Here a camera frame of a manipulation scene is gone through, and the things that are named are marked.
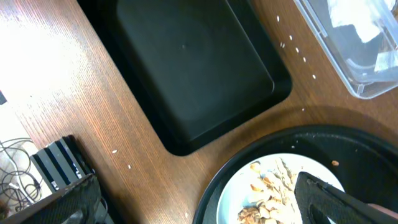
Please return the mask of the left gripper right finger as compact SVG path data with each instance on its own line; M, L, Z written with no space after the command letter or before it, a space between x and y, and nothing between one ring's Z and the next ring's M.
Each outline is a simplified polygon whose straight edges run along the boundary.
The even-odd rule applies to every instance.
M294 190L304 224L395 224L397 219L360 202L334 186L300 172Z

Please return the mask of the striped black metal base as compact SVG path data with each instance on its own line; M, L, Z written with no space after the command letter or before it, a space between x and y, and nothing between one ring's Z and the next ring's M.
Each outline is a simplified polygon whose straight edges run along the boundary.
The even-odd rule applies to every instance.
M72 135L50 143L30 157L31 161L42 175L44 183L51 193L82 179L84 176L96 172L92 169ZM110 201L108 193L101 189L101 199L98 205L94 223L117 224L123 223L123 219L116 207Z

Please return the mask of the clear plastic bin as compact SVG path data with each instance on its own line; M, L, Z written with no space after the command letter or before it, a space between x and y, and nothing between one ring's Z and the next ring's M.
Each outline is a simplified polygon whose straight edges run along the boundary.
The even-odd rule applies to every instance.
M381 19L397 43L397 0L367 0L384 10ZM368 100L397 88L397 70L375 72L382 32L362 43L354 27L333 28L327 0L295 0L307 25L351 95Z

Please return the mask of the pile of nuts and oats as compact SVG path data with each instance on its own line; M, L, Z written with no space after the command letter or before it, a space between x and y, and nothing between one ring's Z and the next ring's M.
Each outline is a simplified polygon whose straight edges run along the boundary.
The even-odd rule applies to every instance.
M301 213L294 190L298 173L292 171L282 158L249 165L246 172L249 186L248 206L237 214L238 223L246 224L299 224Z

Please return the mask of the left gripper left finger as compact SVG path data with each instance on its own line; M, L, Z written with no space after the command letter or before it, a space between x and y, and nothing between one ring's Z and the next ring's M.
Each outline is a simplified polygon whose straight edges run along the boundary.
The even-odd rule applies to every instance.
M2 220L1 224L94 223L100 199L98 179L89 174Z

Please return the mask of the round black tray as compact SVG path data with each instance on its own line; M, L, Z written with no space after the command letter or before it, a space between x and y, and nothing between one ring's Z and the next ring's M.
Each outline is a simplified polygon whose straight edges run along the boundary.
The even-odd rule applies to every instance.
M397 211L397 148L364 131L335 125L296 126L268 134L237 152L213 177L193 224L215 223L227 181L249 162L277 153L309 157L327 167L354 198Z

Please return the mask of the white tissue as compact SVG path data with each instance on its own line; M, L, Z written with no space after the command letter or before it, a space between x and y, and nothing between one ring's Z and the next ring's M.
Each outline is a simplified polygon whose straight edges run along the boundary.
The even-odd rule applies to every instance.
M385 11L373 3L367 0L327 0L332 27L352 25L362 43L368 43L386 28L381 19Z

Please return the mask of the grey plate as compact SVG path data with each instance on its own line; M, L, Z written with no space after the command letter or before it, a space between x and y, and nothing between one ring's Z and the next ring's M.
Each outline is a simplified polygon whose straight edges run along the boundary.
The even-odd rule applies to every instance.
M276 158L282 158L287 166L294 172L308 172L315 177L331 184L337 189L344 190L338 179L325 166L305 156L297 154L271 154L260 157L246 164L235 173L224 187L218 201L216 222L217 223L238 223L237 214L244 206L248 206L250 189L246 180L246 172L249 165L259 161L261 164L272 162Z

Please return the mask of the black rectangular tray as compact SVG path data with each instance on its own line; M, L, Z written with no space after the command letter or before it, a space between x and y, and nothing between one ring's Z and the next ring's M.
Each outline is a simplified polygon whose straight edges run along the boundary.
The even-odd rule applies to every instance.
M78 3L171 154L191 154L292 91L249 0Z

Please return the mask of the gold coffee sachet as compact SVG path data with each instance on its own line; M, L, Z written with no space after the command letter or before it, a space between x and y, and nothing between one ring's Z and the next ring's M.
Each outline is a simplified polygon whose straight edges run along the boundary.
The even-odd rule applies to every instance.
M397 70L397 43L388 28L382 23L380 25L382 26L382 38L374 71L379 73Z

